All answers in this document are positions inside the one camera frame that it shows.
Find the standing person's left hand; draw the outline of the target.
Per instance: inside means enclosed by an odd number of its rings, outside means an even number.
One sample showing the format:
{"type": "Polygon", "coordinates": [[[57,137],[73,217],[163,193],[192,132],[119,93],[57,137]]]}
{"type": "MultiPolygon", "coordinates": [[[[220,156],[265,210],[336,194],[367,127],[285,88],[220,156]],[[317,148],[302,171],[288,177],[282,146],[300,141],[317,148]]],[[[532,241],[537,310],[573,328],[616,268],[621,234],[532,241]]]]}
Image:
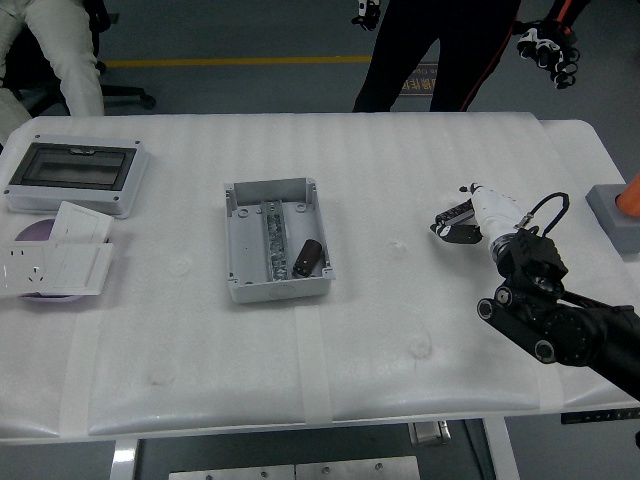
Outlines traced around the standing person's left hand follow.
{"type": "Polygon", "coordinates": [[[513,34],[519,37],[516,48],[520,57],[547,71],[556,89],[575,84],[580,52],[575,47],[577,37],[570,28],[556,20],[517,21],[513,34]]]}

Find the robot right hand white shell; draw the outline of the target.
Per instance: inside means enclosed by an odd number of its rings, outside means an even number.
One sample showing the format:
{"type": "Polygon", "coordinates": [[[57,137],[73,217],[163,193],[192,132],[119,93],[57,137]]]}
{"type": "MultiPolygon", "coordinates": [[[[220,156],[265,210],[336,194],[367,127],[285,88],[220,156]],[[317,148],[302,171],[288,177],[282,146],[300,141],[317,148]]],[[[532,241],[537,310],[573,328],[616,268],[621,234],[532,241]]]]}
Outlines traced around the robot right hand white shell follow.
{"type": "Polygon", "coordinates": [[[431,231],[447,243],[477,244],[482,239],[499,243],[510,239],[524,212],[510,197],[485,186],[471,184],[463,191],[470,198],[435,216],[431,231]]]}

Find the standing person's right hand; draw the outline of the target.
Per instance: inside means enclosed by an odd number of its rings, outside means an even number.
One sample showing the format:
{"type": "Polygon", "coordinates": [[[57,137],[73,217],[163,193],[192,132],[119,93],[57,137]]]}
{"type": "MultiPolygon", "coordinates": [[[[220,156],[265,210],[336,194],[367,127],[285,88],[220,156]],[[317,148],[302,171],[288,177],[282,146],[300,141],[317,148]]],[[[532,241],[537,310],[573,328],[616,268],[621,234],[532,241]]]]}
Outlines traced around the standing person's right hand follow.
{"type": "Polygon", "coordinates": [[[352,25],[360,26],[365,31],[374,31],[381,16],[379,0],[358,0],[357,15],[351,19],[352,25]]]}

